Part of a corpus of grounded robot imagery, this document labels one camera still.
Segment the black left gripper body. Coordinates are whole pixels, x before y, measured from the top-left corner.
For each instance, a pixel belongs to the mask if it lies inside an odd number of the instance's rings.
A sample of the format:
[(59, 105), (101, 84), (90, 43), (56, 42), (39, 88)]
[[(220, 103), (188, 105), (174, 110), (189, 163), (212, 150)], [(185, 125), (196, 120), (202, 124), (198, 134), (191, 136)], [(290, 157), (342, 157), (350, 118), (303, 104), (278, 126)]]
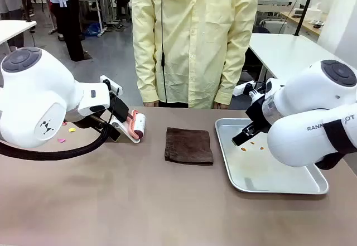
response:
[(110, 96), (110, 106), (109, 111), (121, 122), (125, 122), (128, 118), (129, 108), (114, 93), (109, 93)]

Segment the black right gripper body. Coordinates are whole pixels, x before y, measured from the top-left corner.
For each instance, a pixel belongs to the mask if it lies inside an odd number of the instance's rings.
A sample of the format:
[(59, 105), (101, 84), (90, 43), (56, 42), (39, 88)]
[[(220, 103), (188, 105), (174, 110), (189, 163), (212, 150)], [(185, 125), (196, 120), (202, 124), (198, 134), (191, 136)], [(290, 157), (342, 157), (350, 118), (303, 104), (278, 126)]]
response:
[(252, 121), (251, 124), (245, 127), (246, 134), (258, 134), (259, 132), (268, 133), (271, 124), (263, 115), (264, 96), (254, 101), (247, 109), (246, 115)]

